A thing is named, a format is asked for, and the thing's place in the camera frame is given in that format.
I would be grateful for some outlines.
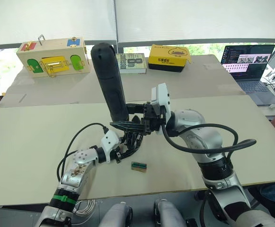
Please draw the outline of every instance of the laptop keyboard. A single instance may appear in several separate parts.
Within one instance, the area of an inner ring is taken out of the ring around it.
[[[269,91],[269,89],[259,81],[238,81],[238,84],[246,93]]]

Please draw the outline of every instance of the black foam handle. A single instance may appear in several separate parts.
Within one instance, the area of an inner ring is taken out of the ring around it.
[[[96,44],[91,50],[91,58],[112,121],[129,120],[123,85],[113,47],[107,43]]]

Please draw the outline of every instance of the metal handle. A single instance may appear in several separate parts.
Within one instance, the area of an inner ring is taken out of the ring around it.
[[[38,37],[39,44],[42,46],[41,37],[43,38],[44,41],[45,41],[46,39],[44,38],[44,35],[43,35],[43,34],[41,34],[41,35]]]

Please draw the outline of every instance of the white cable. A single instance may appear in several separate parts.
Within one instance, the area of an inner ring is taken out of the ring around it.
[[[74,208],[73,213],[77,216],[80,216],[80,217],[88,216],[94,210],[95,205],[96,205],[95,200],[88,200],[87,205],[86,205],[85,208],[80,209],[80,210],[78,208]]]
[[[87,221],[89,221],[90,220],[90,218],[93,216],[93,214],[95,213],[95,211],[96,211],[96,209],[95,209],[95,206],[96,206],[96,203],[95,203],[95,200],[89,200],[89,201],[94,201],[94,207],[93,207],[93,211],[92,211],[92,213],[90,214],[90,216],[85,220],[85,221],[83,221],[83,222],[81,222],[81,223],[77,223],[77,224],[72,224],[73,226],[79,226],[79,225],[82,225],[82,224],[85,224]]]

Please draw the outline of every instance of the table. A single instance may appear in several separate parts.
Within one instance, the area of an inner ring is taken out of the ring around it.
[[[92,61],[90,65],[90,73],[55,78],[33,79],[23,69],[0,107],[104,103]],[[173,99],[245,94],[211,54],[192,56],[192,62],[187,62],[181,73],[147,69],[147,74],[122,74],[121,78],[127,102],[150,99],[151,88],[164,82]]]
[[[171,108],[195,109],[207,122],[235,129],[239,141],[256,139],[256,145],[232,156],[240,182],[275,181],[275,129],[249,96],[173,99]],[[91,122],[108,125],[110,121],[105,103],[0,108],[0,205],[49,202],[57,186],[56,167],[73,135]],[[233,137],[220,133],[223,145],[230,145]],[[99,144],[101,137],[101,128],[93,126],[77,138],[71,150]],[[180,138],[174,141],[184,145]],[[131,170],[131,161],[147,163],[147,173]],[[153,133],[120,164],[98,165],[90,191],[85,189],[80,199],[204,188],[192,155]]]

